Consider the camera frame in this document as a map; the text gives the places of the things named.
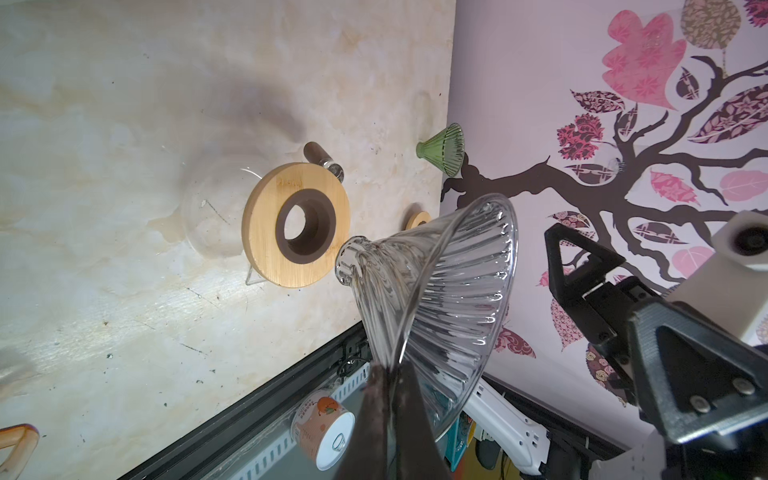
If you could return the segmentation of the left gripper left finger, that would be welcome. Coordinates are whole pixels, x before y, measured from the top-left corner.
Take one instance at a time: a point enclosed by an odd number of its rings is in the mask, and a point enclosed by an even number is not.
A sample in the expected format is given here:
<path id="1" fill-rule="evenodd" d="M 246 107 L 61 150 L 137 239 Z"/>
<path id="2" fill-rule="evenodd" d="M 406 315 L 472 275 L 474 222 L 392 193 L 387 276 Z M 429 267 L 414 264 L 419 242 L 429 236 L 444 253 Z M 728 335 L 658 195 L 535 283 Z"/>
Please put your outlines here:
<path id="1" fill-rule="evenodd" d="M 350 443 L 336 479 L 396 479 L 394 391 L 397 369 L 371 365 Z"/>

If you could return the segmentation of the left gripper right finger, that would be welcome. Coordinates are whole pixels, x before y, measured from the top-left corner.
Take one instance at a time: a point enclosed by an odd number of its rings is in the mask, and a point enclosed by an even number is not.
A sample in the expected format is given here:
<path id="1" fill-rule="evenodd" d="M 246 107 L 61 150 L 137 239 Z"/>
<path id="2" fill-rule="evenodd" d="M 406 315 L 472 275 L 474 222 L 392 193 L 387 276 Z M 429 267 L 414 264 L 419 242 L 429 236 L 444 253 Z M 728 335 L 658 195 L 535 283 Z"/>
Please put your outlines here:
<path id="1" fill-rule="evenodd" d="M 449 480 L 452 474 L 438 452 L 414 366 L 402 363 L 392 400 L 395 479 Z"/>

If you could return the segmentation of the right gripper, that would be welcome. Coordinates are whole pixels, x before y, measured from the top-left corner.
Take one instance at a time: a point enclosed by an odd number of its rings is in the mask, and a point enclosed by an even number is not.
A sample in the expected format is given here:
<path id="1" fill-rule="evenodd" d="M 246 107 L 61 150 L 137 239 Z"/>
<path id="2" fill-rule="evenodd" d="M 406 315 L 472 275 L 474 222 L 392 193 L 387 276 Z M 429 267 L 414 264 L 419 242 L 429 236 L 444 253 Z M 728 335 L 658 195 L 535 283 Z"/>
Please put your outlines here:
<path id="1" fill-rule="evenodd" d="M 645 414 L 668 441 L 738 432 L 767 420 L 767 354 L 691 316 L 635 277 L 605 281 L 626 259 L 579 231 L 544 233 L 549 290 L 575 304 L 596 381 Z M 562 243 L 579 252 L 569 268 Z"/>

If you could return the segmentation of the clear glass carafe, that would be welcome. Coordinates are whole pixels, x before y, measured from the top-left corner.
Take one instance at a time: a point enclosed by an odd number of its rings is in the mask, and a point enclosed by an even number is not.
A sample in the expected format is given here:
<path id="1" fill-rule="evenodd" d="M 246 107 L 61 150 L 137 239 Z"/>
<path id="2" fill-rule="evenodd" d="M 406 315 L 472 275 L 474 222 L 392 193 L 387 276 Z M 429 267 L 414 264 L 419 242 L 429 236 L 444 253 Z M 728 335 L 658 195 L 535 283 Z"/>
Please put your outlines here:
<path id="1" fill-rule="evenodd" d="M 302 154 L 220 155 L 201 165 L 181 203 L 192 247 L 212 259 L 245 259 L 247 284 L 298 289 L 328 274 L 350 228 L 344 170 L 316 142 Z"/>

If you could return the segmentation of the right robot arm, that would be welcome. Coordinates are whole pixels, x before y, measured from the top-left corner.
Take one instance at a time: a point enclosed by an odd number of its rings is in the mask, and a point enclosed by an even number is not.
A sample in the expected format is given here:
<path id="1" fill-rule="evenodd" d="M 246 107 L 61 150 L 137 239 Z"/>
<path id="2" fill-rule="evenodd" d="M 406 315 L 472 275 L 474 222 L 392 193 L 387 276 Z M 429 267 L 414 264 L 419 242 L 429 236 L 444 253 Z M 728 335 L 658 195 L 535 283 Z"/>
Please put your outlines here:
<path id="1" fill-rule="evenodd" d="M 545 233 L 549 288 L 608 361 L 653 432 L 609 460 L 549 431 L 481 382 L 466 411 L 525 479 L 763 479 L 767 349 L 751 338 L 767 315 L 767 218 L 743 211 L 713 254 L 667 296 L 606 276 L 622 257 L 563 225 Z"/>

